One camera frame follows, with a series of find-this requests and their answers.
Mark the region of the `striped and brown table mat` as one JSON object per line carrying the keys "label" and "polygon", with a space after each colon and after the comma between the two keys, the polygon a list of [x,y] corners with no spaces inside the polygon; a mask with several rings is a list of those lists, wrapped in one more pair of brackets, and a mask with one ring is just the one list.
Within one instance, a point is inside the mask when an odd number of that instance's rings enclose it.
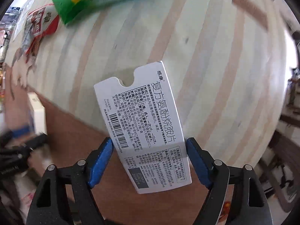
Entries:
{"label": "striped and brown table mat", "polygon": [[232,0],[131,0],[60,23],[27,76],[46,109],[54,163],[74,164],[106,136],[96,83],[130,85],[135,68],[162,61],[184,136],[228,165],[256,165],[284,105],[293,43],[273,0],[250,1],[268,31]]}

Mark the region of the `dark wooden chair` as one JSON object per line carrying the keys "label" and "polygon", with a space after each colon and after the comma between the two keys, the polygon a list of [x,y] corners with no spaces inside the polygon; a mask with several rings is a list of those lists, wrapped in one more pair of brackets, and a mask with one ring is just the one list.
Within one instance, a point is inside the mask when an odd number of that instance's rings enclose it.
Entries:
{"label": "dark wooden chair", "polygon": [[267,164],[262,158],[258,166],[262,170],[261,183],[269,183],[264,192],[267,198],[277,196],[284,212],[291,212],[299,202],[299,145],[275,131],[268,147],[274,157]]}

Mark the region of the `white medicine sleeve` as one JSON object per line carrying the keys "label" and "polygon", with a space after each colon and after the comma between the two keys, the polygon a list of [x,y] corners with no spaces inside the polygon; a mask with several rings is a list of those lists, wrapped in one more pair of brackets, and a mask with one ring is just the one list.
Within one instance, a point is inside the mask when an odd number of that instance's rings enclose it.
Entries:
{"label": "white medicine sleeve", "polygon": [[139,194],[191,184],[179,114],[161,61],[134,70],[134,82],[116,77],[94,86],[119,159]]}

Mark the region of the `white blue medicine box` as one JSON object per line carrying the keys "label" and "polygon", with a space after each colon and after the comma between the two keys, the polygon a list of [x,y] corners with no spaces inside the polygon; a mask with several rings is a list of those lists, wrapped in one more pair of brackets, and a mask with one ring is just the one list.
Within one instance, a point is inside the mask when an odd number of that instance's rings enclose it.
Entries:
{"label": "white blue medicine box", "polygon": [[29,126],[31,131],[36,135],[47,134],[44,106],[35,92],[29,92],[27,96],[29,106]]}

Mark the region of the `brown leather mat label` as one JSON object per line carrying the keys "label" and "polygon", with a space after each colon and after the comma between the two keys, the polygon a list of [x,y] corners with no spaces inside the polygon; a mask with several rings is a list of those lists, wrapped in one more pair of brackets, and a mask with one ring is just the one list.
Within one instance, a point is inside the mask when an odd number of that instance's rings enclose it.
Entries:
{"label": "brown leather mat label", "polygon": [[262,28],[269,30],[266,12],[262,11],[257,5],[250,0],[232,0],[242,11],[251,16]]}

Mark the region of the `red white snack wrapper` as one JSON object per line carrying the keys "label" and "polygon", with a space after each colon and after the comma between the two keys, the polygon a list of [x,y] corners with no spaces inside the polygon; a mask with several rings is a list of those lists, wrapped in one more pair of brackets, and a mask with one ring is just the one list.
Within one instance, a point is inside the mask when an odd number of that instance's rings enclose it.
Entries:
{"label": "red white snack wrapper", "polygon": [[56,32],[59,15],[54,4],[47,4],[30,12],[25,21],[21,48],[26,60],[37,56],[41,40]]}

